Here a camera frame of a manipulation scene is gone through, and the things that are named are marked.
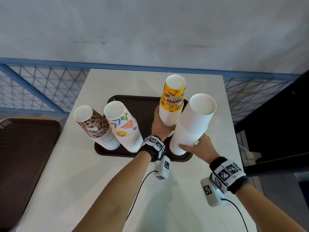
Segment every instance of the white wall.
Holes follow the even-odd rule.
[[[309,0],[1,0],[0,57],[302,73]]]

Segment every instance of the right hand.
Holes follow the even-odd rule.
[[[179,144],[178,146],[184,151],[193,153],[208,164],[220,156],[212,145],[210,137],[205,133],[199,138],[197,145],[187,146]]]

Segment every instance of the dark brown tray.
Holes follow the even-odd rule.
[[[107,103],[111,101],[121,101],[138,123],[138,128],[141,136],[144,138],[151,135],[151,126],[154,119],[154,111],[160,103],[160,97],[144,97],[144,96],[129,96],[129,95],[115,95],[111,97]],[[188,101],[184,99],[183,109],[186,107]],[[181,156],[174,155],[170,150],[170,141],[172,137],[164,140],[166,148],[166,156],[171,161],[186,162],[192,157],[192,153],[186,152]],[[128,152],[122,145],[113,151],[106,150],[101,145],[95,143],[95,151],[101,156],[118,156],[118,157],[132,157],[137,153]]]
[[[60,131],[53,120],[0,121],[0,231],[21,219]]]

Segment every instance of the leopard print paper cup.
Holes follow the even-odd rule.
[[[74,112],[74,119],[91,138],[100,138],[109,129],[107,119],[88,105],[78,107]]]

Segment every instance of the white table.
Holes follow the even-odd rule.
[[[91,69],[73,111],[87,104],[103,114],[113,95],[160,97],[170,74]],[[207,93],[216,100],[218,108],[206,133],[221,155],[241,166],[222,76],[181,75],[187,80],[185,99]],[[87,138],[71,113],[16,231],[71,232],[107,183],[130,160],[98,155],[94,142]],[[146,173],[153,169],[151,163]],[[227,203],[216,208],[208,205],[200,180],[210,173],[208,164],[193,156],[184,163],[172,162],[167,180],[148,177],[123,231],[245,231],[233,205]],[[238,199],[230,192],[226,197],[239,207],[249,231],[256,231]]]

